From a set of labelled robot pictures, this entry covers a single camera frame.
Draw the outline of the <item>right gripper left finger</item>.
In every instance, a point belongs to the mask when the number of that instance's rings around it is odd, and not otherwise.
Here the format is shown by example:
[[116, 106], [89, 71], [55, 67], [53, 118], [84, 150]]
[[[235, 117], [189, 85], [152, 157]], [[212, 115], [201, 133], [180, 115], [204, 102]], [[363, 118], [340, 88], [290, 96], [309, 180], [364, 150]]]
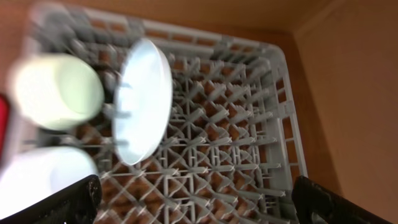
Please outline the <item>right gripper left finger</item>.
[[97, 175], [84, 179], [1, 220], [1, 223], [26, 224], [93, 224], [102, 199]]

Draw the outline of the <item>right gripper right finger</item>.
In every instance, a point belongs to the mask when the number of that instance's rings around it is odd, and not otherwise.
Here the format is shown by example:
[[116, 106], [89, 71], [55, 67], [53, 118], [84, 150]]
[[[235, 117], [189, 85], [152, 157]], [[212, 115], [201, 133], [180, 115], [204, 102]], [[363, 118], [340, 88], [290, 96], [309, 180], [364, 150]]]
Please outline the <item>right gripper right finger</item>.
[[295, 180], [292, 200], [301, 224], [390, 224], [302, 175]]

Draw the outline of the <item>light blue rice bowl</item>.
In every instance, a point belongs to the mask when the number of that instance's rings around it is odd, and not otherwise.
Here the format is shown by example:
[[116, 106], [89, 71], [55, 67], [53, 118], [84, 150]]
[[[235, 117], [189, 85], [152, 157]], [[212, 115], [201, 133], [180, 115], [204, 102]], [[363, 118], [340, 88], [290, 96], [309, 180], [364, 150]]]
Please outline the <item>light blue rice bowl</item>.
[[1, 218], [92, 174], [98, 174], [94, 161], [76, 147], [41, 147], [20, 153], [1, 170]]

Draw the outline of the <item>green bowl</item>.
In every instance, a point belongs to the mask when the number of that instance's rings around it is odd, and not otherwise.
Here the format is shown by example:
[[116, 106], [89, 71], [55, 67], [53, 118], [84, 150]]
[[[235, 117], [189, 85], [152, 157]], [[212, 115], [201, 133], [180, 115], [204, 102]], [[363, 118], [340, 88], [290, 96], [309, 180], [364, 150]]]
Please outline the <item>green bowl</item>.
[[94, 118], [104, 103], [96, 71], [67, 54], [22, 57], [9, 70], [11, 101], [41, 128], [64, 131]]

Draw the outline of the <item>light blue plate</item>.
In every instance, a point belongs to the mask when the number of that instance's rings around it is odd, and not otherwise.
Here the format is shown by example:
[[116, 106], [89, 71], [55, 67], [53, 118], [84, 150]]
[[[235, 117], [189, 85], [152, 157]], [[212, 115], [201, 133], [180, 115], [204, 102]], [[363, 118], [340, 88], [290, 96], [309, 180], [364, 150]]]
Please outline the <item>light blue plate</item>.
[[172, 72], [165, 54], [149, 39], [137, 41], [114, 92], [113, 138], [123, 164], [135, 165], [158, 148], [169, 123], [172, 97]]

